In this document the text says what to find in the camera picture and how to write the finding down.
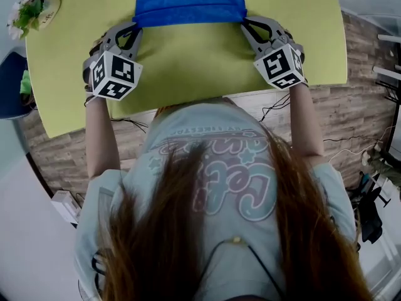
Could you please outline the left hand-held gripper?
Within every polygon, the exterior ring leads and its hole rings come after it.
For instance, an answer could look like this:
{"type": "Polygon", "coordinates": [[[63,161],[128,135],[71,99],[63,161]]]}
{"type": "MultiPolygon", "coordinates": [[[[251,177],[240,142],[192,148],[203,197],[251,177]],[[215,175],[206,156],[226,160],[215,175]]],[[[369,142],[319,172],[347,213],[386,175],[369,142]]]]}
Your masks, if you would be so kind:
{"type": "Polygon", "coordinates": [[[90,50],[83,63],[83,81],[89,93],[101,98],[121,101],[138,85],[143,66],[135,59],[143,29],[134,22],[111,27],[100,46],[90,50]]]}

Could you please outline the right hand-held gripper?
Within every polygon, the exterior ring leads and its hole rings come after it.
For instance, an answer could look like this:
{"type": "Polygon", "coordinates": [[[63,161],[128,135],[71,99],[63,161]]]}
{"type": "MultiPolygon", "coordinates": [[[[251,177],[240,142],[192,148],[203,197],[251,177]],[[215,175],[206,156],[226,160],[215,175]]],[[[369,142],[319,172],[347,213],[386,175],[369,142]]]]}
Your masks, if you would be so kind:
{"type": "Polygon", "coordinates": [[[256,55],[253,65],[266,83],[279,90],[308,83],[303,70],[303,47],[291,43],[277,21],[248,16],[241,29],[256,55]]]}

